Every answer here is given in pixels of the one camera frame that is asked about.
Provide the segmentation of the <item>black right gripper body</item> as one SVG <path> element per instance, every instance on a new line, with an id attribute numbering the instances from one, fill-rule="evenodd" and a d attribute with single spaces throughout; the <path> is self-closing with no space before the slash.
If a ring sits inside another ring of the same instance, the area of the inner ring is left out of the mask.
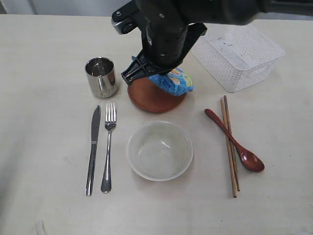
<path id="1" fill-rule="evenodd" d="M 180 65 L 200 36 L 206 33 L 205 18 L 198 14 L 143 15 L 142 50 L 122 72 L 124 81 L 166 74 Z"/>

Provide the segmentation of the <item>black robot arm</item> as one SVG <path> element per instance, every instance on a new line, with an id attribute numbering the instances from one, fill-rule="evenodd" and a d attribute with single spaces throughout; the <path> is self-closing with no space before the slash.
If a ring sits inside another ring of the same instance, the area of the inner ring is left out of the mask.
<path id="1" fill-rule="evenodd" d="M 112 15 L 120 34 L 141 31 L 142 50 L 122 78 L 166 74 L 180 65 L 205 23 L 244 25 L 265 11 L 264 0 L 132 0 Z"/>

